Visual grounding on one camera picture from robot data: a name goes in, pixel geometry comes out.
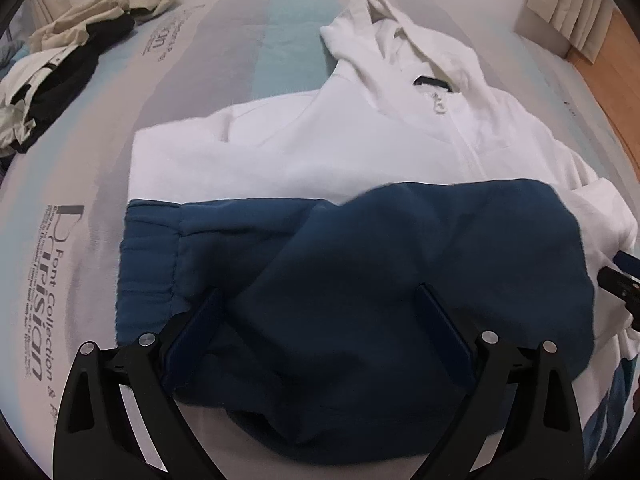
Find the white and blue hoodie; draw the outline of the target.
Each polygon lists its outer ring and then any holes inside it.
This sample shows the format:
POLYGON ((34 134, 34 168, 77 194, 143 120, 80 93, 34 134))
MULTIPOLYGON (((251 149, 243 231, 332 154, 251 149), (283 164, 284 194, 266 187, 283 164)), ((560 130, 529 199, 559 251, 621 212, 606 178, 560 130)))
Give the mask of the white and blue hoodie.
POLYGON ((636 244, 626 200, 388 0, 349 0, 321 37, 321 88, 134 135, 117 342, 192 312, 168 362, 181 401, 348 465, 434 448, 473 380, 453 322, 552 341, 604 460, 639 357, 597 284, 636 244))

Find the pile of clothes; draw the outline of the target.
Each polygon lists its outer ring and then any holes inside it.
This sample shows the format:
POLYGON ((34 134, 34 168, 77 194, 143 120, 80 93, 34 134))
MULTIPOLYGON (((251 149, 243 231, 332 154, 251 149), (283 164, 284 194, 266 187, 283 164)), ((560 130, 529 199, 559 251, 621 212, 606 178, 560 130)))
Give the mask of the pile of clothes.
POLYGON ((1 156, 26 153, 85 89, 100 56, 177 0, 86 0, 37 28, 1 77, 1 156))

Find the beige curtain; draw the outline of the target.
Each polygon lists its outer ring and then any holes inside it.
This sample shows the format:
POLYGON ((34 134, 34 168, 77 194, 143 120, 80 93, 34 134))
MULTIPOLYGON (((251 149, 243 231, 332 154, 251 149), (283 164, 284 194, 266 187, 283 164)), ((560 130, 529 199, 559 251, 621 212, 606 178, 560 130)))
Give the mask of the beige curtain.
POLYGON ((528 0, 527 7, 591 64, 597 61, 612 22, 613 0, 528 0))

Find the striped bed sheet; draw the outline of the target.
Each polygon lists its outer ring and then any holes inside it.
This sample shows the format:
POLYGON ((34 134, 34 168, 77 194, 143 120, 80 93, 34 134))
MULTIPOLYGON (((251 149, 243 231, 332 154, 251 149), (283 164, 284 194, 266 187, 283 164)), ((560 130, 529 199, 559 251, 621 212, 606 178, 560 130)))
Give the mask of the striped bed sheet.
MULTIPOLYGON (((1 185, 1 411, 30 457, 50 472, 56 388, 85 340, 115 342, 115 294, 132 136, 229 105, 316 90, 334 62, 320 27, 348 0, 182 0, 107 50, 80 96, 1 185), (75 206, 51 286, 53 385, 25 364, 24 327, 40 240, 61 206, 75 206)), ((390 0, 421 26, 474 49, 491 87, 513 94, 600 177, 639 220, 639 182, 596 97, 576 68, 464 0, 390 0)), ((221 411, 186 408, 230 479, 408 479, 420 458, 323 468, 268 451, 221 411)))

